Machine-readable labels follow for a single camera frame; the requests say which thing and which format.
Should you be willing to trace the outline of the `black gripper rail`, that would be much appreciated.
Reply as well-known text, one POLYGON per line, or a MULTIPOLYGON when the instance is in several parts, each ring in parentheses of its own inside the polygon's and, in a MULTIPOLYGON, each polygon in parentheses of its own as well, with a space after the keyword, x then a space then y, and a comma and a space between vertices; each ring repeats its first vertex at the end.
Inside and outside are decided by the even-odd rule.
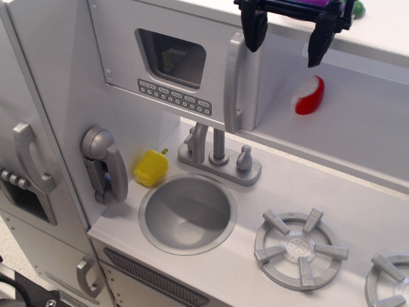
POLYGON ((287 16, 315 23, 309 39, 309 68, 317 67, 328 51, 335 34, 351 27, 354 1, 235 1, 241 11, 245 44, 256 52, 264 42, 268 29, 268 14, 287 16))

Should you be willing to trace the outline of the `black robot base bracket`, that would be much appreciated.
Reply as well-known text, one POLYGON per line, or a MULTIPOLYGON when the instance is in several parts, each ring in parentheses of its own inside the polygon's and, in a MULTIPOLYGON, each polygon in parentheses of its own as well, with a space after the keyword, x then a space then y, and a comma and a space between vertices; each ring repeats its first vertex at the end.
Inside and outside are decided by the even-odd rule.
POLYGON ((46 290, 7 267, 1 258, 1 306, 65 306, 58 291, 46 290))

